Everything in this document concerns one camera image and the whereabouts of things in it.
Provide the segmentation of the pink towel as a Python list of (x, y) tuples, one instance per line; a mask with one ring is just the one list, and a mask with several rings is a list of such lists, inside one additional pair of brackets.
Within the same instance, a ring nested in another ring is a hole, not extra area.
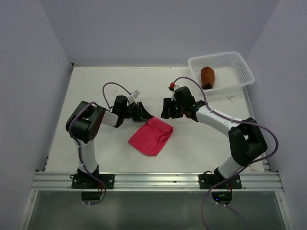
[(143, 155), (155, 157), (163, 149), (172, 133), (171, 125), (154, 116), (136, 131), (128, 143)]

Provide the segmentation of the brown towel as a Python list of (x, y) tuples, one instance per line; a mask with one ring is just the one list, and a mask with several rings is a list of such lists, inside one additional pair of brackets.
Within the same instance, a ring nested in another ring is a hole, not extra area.
[(210, 67), (201, 69), (201, 87), (203, 90), (212, 89), (215, 82), (215, 72)]

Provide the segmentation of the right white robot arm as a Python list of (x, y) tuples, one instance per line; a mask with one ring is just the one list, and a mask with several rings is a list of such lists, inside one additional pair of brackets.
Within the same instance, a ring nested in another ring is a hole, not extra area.
[(225, 188), (231, 182), (231, 176), (251, 164), (267, 150), (267, 143), (252, 118), (235, 122), (233, 118), (220, 112), (215, 112), (205, 103), (196, 101), (188, 87), (178, 87), (171, 83), (169, 90), (171, 98), (164, 98), (161, 117), (186, 118), (209, 125), (229, 139), (231, 156), (212, 174), (204, 173), (204, 182)]

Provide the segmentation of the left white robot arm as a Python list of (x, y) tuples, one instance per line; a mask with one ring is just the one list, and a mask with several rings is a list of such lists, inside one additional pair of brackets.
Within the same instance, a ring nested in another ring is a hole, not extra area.
[(66, 131), (74, 140), (79, 158), (78, 174), (84, 174), (83, 183), (95, 188), (100, 182), (99, 165), (95, 158), (94, 139), (101, 125), (120, 127), (125, 119), (134, 122), (147, 121), (153, 116), (142, 102), (130, 102), (128, 97), (119, 95), (113, 107), (108, 110), (95, 102), (81, 101), (66, 123)]

